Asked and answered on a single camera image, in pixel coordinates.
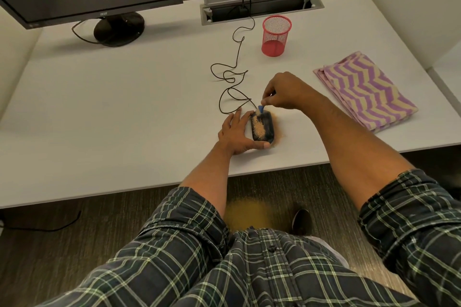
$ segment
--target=shirt sleeve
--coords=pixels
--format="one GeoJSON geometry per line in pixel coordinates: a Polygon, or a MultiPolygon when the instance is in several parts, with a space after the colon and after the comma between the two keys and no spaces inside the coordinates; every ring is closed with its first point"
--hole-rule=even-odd
{"type": "Polygon", "coordinates": [[[41,306],[169,306],[222,260],[228,236],[210,202],[175,188],[114,258],[41,306]]]}
{"type": "Polygon", "coordinates": [[[435,180],[402,173],[363,205],[359,225],[422,303],[461,305],[461,202],[435,180]]]}

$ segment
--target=zigzag patterned cloth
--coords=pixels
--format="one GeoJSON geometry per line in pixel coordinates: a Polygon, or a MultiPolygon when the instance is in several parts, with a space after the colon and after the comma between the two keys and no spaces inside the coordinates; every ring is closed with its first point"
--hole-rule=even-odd
{"type": "Polygon", "coordinates": [[[389,78],[360,51],[314,70],[350,116],[373,132],[408,119],[418,112],[389,78]]]}

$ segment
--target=person's right arm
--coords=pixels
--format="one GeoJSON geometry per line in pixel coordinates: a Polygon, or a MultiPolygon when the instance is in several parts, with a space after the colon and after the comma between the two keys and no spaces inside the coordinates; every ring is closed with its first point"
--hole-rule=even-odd
{"type": "Polygon", "coordinates": [[[386,267],[421,302],[461,305],[461,203],[291,73],[269,82],[261,104],[298,109],[312,120],[386,267]]]}

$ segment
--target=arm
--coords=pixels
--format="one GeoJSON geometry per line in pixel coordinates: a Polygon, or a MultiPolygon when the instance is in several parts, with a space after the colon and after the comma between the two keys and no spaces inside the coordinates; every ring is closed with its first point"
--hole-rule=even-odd
{"type": "Polygon", "coordinates": [[[41,306],[170,306],[220,262],[229,236],[222,216],[230,158],[270,146],[245,137],[252,112],[242,119],[240,113],[227,117],[219,142],[167,195],[132,242],[77,288],[41,306]]]}
{"type": "Polygon", "coordinates": [[[291,73],[269,82],[261,104],[296,108],[312,120],[386,267],[421,302],[461,305],[461,203],[291,73]]]}
{"type": "Polygon", "coordinates": [[[269,82],[261,104],[296,108],[312,120],[335,176],[359,210],[372,195],[413,168],[389,145],[291,73],[278,73],[269,82]],[[277,94],[269,96],[274,90],[277,94]]]}

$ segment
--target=monitor base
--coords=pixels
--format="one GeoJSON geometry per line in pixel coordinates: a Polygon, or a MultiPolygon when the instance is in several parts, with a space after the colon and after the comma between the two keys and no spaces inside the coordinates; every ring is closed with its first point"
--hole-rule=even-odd
{"type": "Polygon", "coordinates": [[[123,46],[136,40],[144,31],[144,19],[137,12],[107,16],[95,26],[96,40],[105,46],[123,46]]]}

